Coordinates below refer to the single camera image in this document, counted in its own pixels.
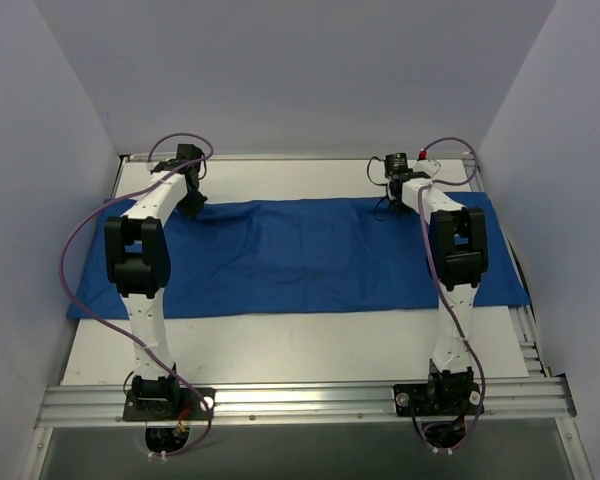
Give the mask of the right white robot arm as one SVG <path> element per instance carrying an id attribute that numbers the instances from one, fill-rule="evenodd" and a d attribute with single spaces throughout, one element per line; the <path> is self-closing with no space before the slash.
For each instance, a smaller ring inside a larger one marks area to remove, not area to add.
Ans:
<path id="1" fill-rule="evenodd" d="M 465 206 L 440 190 L 434 175 L 439 164 L 422 152 L 409 165 L 403 152 L 382 160 L 385 189 L 392 207 L 419 215 L 429 273 L 438 296 L 436 343 L 424 400 L 444 413 L 460 398 L 477 402 L 478 365 L 467 345 L 472 309 L 488 269 L 486 218 L 482 209 Z"/>

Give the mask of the blue surgical cloth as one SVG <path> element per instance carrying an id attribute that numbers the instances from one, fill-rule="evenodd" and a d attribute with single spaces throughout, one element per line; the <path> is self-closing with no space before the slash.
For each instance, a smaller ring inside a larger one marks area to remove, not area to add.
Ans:
<path id="1" fill-rule="evenodd" d="M 167 318 L 345 313 L 438 305 L 414 214 L 372 198 L 209 204 L 165 226 Z"/>

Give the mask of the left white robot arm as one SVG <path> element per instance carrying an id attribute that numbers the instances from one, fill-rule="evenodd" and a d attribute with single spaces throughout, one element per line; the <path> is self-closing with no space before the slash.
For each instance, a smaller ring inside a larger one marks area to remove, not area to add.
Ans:
<path id="1" fill-rule="evenodd" d="M 174 417 L 182 405 L 163 313 L 164 290 L 171 276 L 164 227 L 175 210 L 187 218 L 202 211 L 207 200 L 199 191 L 202 158 L 199 147 L 180 144 L 173 159 L 150 170 L 155 188 L 104 224 L 107 278 L 121 297 L 131 334 L 140 340 L 135 345 L 131 400 L 145 401 L 159 419 Z"/>

